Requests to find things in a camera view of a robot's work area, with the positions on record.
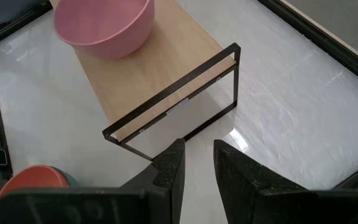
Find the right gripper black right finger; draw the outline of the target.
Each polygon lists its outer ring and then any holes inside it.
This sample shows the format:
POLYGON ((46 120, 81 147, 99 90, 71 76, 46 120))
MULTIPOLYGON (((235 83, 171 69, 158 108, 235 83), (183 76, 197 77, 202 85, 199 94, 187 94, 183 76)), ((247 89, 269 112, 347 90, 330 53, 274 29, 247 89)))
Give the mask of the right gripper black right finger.
POLYGON ((229 223, 301 223, 301 207, 284 193, 304 188, 223 140, 214 140, 213 161, 229 223))

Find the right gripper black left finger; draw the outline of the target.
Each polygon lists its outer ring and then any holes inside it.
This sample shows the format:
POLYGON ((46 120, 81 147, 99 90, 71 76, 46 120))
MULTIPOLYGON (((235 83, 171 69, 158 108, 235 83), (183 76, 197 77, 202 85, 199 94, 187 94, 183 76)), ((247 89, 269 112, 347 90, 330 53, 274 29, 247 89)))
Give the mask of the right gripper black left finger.
POLYGON ((185 185, 185 140, 176 139, 121 186, 147 194, 147 223, 179 223, 185 185))

